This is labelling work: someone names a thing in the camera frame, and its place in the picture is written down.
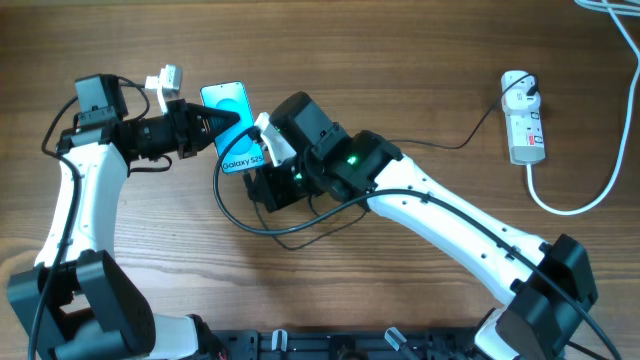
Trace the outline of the Galaxy smartphone with teal screen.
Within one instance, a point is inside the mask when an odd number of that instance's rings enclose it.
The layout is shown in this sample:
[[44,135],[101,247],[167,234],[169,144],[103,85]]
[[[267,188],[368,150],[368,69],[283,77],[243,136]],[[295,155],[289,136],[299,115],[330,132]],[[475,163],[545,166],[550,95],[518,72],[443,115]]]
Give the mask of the Galaxy smartphone with teal screen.
[[[240,121],[215,139],[218,153],[229,148],[229,144],[242,131],[254,125],[246,88],[240,81],[204,86],[200,89],[202,103],[205,107],[239,115]],[[238,140],[230,148],[222,160],[221,171],[231,174],[248,171],[265,164],[261,147],[248,135]]]

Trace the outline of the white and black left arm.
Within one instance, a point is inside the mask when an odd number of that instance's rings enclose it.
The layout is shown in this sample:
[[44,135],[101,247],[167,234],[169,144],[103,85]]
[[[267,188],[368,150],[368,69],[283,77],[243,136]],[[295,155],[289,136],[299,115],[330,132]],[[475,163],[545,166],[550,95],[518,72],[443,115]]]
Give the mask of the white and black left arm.
[[182,99],[157,117],[130,117],[129,80],[76,81],[80,110],[52,151],[61,185],[47,240],[32,269],[11,276],[7,296],[41,359],[225,359],[224,343],[196,315],[153,313],[115,262],[114,231],[124,182],[137,161],[189,158],[239,121],[238,114]]

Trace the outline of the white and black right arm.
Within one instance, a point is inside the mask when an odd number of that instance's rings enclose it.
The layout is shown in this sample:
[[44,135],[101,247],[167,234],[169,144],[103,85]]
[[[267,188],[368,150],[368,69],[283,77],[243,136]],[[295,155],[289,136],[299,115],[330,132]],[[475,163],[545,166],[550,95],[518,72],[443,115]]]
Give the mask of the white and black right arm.
[[305,92],[256,119],[272,162],[249,184],[268,211],[328,194],[413,231],[474,275],[494,296],[473,337],[491,359],[557,359],[588,320],[598,293],[586,249],[554,242],[491,217],[428,176],[399,147],[363,130],[355,135]]

